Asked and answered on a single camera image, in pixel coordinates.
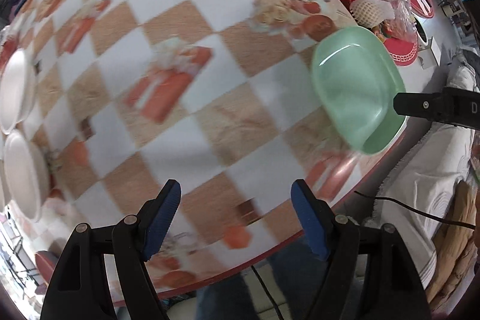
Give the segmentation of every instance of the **white plate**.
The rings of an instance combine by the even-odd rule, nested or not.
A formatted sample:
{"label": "white plate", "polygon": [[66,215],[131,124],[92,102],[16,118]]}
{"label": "white plate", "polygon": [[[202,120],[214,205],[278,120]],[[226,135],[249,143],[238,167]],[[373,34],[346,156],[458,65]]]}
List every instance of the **white plate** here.
{"label": "white plate", "polygon": [[27,118],[35,98],[35,72],[25,51],[10,58],[0,82],[0,128],[8,135]]}
{"label": "white plate", "polygon": [[41,207],[50,192],[49,172],[38,147],[13,130],[4,148],[7,186],[25,217],[38,221]]}

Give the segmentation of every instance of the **tablecloth food pattern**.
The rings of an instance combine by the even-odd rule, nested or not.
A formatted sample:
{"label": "tablecloth food pattern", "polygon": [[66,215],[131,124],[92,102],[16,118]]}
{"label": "tablecloth food pattern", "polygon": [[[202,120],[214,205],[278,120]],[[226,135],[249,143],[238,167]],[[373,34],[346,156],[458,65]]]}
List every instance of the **tablecloth food pattern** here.
{"label": "tablecloth food pattern", "polygon": [[[296,234],[291,183],[318,191],[350,158],[309,75],[315,44],[355,24],[339,0],[31,0],[17,18],[38,72],[20,128],[60,190],[39,222],[20,216],[32,250],[135,214],[174,178],[181,205],[147,269],[158,292],[188,290]],[[329,201],[381,155],[357,156]]]}

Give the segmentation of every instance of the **green plastic bowl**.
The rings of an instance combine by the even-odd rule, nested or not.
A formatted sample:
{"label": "green plastic bowl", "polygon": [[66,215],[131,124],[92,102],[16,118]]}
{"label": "green plastic bowl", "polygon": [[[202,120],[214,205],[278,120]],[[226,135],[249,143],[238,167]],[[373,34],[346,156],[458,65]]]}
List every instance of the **green plastic bowl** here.
{"label": "green plastic bowl", "polygon": [[321,41],[311,62],[313,86],[338,133],[353,150],[383,150],[405,116],[393,98],[405,92],[402,77],[381,41],[360,26]]}

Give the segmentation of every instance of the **jeans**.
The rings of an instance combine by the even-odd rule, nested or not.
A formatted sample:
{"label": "jeans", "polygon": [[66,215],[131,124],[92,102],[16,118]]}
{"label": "jeans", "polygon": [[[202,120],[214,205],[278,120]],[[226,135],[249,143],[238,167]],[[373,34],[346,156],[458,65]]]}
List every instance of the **jeans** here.
{"label": "jeans", "polygon": [[[292,320],[302,320],[323,284],[327,263],[319,260],[303,239],[270,256],[275,282],[282,291]],[[353,319],[362,285],[354,280],[343,320]],[[248,287],[240,274],[197,291],[196,320],[259,320]]]}

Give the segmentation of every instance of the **black cable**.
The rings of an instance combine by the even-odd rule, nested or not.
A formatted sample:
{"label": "black cable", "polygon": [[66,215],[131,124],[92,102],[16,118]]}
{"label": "black cable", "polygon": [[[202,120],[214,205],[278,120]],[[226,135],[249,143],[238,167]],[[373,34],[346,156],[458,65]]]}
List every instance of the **black cable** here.
{"label": "black cable", "polygon": [[258,282],[260,282],[260,285],[262,285],[262,288],[263,290],[265,291],[265,294],[267,295],[268,299],[270,300],[270,302],[272,303],[273,305],[273,308],[275,309],[275,312],[277,313],[277,316],[280,320],[285,320],[282,316],[282,312],[280,312],[280,308],[278,307],[277,303],[275,302],[275,300],[273,299],[272,295],[270,294],[270,292],[268,291],[265,283],[263,282],[260,274],[258,273],[258,271],[255,269],[255,267],[251,267],[251,269],[253,270],[253,272],[255,273],[256,277],[258,278]]}
{"label": "black cable", "polygon": [[359,193],[358,191],[354,191],[354,193],[357,193],[359,196],[362,196],[362,197],[365,197],[365,198],[371,198],[371,199],[382,199],[382,200],[385,200],[385,201],[392,201],[400,206],[403,206],[404,208],[408,209],[409,211],[412,211],[414,213],[417,213],[417,214],[420,214],[424,217],[427,217],[429,219],[432,219],[432,220],[436,220],[436,221],[439,221],[443,224],[448,224],[450,226],[462,226],[464,228],[469,228],[469,229],[472,229],[475,231],[475,226],[472,225],[472,224],[468,224],[468,223],[462,223],[460,221],[451,221],[451,220],[445,220],[441,217],[437,217],[437,216],[433,216],[431,214],[428,214],[428,213],[425,213],[424,211],[420,211],[418,209],[415,209],[409,205],[406,205],[404,204],[403,202],[400,202],[399,200],[397,199],[394,199],[394,198],[390,198],[390,197],[372,197],[372,196],[368,196],[366,194],[362,194],[362,193]]}

